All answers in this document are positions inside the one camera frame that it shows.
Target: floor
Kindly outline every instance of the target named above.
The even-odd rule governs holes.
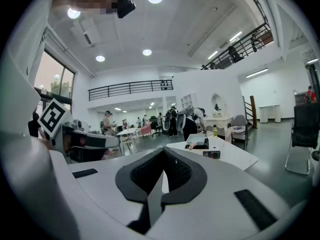
[[[269,186],[277,192],[289,206],[293,207],[303,199],[308,197],[312,188],[312,175],[314,168],[311,165],[311,171],[308,176],[298,175],[285,170],[285,163],[289,151],[290,120],[281,123],[269,122],[259,123],[258,129],[252,129],[249,132],[248,146],[246,151],[259,158],[259,161],[246,172]],[[184,137],[179,134],[178,137],[169,138],[168,135],[156,137],[146,136],[135,139],[138,152],[165,147],[168,143],[183,142]],[[236,142],[236,146],[243,148],[243,143]],[[125,146],[125,155],[130,155],[130,151]],[[310,153],[308,148],[300,148],[300,152]],[[109,155],[108,159],[118,157],[118,154]]]

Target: chair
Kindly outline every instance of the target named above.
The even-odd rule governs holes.
[[[143,138],[145,138],[145,135],[147,134],[152,134],[151,124],[152,124],[151,122],[148,122],[146,126],[141,127],[141,134]]]
[[[158,125],[158,122],[156,122],[156,121],[153,121],[152,123],[151,123],[151,129],[152,130],[155,130],[155,132],[152,134],[152,137],[155,135],[155,134],[158,134],[158,136],[161,134],[161,128],[162,128],[162,126],[161,125]]]
[[[239,114],[237,115],[231,122],[230,122],[230,126],[245,126],[245,130],[241,131],[241,132],[232,132],[231,133],[231,137],[232,139],[234,138],[234,135],[244,135],[244,145],[243,145],[243,150],[245,150],[246,145],[248,146],[248,122],[245,118],[244,115]]]
[[[287,171],[308,175],[310,172],[309,154],[307,156],[306,173],[290,169],[288,161],[290,159],[290,150],[292,147],[306,147],[316,149],[318,146],[319,124],[320,124],[320,106],[318,103],[308,103],[294,107],[294,123],[291,128],[291,140],[288,156],[284,168]]]

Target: black office chair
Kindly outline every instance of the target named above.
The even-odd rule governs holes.
[[[298,174],[308,175],[310,162],[307,161],[307,172],[301,173],[288,168],[290,149],[292,147],[307,147],[316,149],[320,130],[320,106],[319,103],[308,103],[294,107],[294,124],[291,129],[291,145],[285,163],[285,169]]]
[[[161,128],[162,126],[161,125],[158,125],[157,121],[153,121],[152,124],[151,124],[151,129],[152,130],[156,130],[156,132],[152,133],[152,137],[155,135],[155,134],[158,134],[158,136],[161,134]]]

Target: man in black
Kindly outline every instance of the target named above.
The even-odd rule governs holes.
[[[38,123],[39,115],[36,113],[36,111],[33,111],[32,114],[32,121],[28,122],[28,128],[30,136],[38,138],[38,132],[40,133],[42,139],[46,140],[46,136],[44,131],[42,130],[40,124]]]
[[[177,131],[177,112],[175,111],[176,107],[172,106],[168,112],[171,113],[172,119],[170,119],[170,128],[169,128],[169,137],[172,137],[172,134],[176,137],[178,136]]]

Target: black metal railing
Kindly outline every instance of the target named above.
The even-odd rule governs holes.
[[[118,95],[173,90],[172,80],[125,82],[90,89],[89,101]]]
[[[225,51],[212,59],[201,70],[224,70],[250,54],[257,52],[274,40],[271,30],[266,23],[258,26],[243,38],[230,45]]]

